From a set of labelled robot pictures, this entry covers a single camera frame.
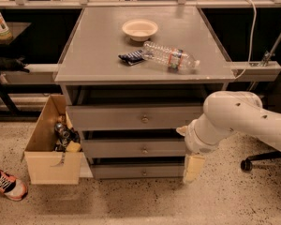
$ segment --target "drawer front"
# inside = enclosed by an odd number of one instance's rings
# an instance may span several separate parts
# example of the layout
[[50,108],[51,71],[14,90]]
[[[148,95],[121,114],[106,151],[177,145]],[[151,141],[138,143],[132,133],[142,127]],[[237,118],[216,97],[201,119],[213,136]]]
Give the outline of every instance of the drawer front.
[[184,139],[83,140],[88,158],[179,157],[185,155]]
[[201,115],[201,106],[68,106],[77,130],[177,128]]
[[149,177],[182,177],[184,164],[176,165],[146,165],[140,166],[92,166],[91,170],[95,179],[114,178],[149,178]]

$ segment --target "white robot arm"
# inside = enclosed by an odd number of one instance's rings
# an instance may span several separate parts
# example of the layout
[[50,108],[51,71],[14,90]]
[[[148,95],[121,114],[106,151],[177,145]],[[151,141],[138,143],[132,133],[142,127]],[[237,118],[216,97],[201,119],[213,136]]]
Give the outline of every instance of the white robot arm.
[[221,140],[236,131],[254,136],[281,152],[281,113],[262,109],[259,97],[250,92],[215,92],[205,99],[199,119],[177,128],[185,136],[188,150],[185,182],[195,179],[202,167],[202,157],[197,154],[215,150]]

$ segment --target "gray tabletop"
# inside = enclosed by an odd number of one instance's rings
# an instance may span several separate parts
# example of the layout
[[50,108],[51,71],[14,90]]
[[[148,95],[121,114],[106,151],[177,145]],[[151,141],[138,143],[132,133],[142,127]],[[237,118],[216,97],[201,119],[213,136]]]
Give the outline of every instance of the gray tabletop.
[[[198,70],[177,74],[154,62],[130,67],[119,54],[142,47],[122,31],[132,19],[158,25],[151,37],[158,44],[176,47],[200,60]],[[57,83],[225,83],[234,77],[210,31],[195,7],[87,7],[59,66]]]

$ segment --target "cardboard box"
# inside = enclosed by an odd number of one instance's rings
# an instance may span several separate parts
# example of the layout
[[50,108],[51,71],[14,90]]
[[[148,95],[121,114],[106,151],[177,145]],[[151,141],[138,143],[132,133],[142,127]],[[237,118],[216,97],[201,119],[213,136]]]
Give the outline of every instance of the cardboard box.
[[57,117],[65,114],[65,97],[62,95],[49,96],[24,151],[32,184],[79,183],[82,153],[66,152],[65,163],[56,166],[63,153],[53,151],[57,141],[54,126]]

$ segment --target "sneaker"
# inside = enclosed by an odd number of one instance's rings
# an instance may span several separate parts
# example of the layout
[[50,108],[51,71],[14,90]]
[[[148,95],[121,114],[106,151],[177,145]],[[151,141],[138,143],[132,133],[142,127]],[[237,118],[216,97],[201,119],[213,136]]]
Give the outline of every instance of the sneaker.
[[20,201],[27,195],[28,189],[22,180],[0,170],[0,192],[12,201]]

